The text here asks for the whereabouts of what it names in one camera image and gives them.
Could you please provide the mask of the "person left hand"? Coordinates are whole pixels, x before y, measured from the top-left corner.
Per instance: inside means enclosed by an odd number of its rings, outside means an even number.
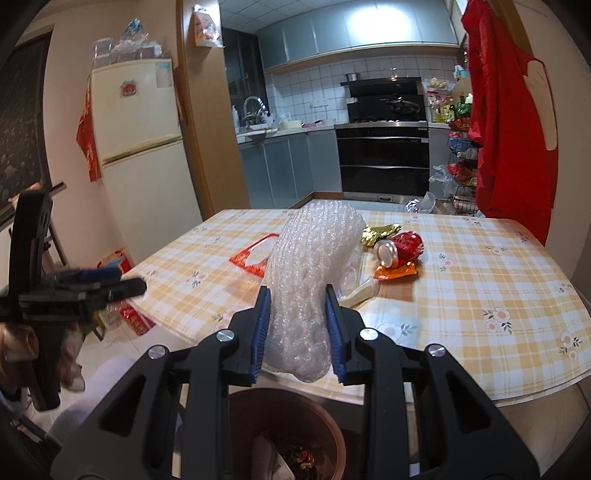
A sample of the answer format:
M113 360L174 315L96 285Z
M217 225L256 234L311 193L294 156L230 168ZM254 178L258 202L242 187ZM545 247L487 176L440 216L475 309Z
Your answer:
M34 331L30 326L15 323L1 324L1 389L13 395L19 388L28 387L32 374L27 365L33 363L41 369L36 380L57 382L66 390L82 392L85 380L77 362L84 335L75 323L58 323L47 330Z

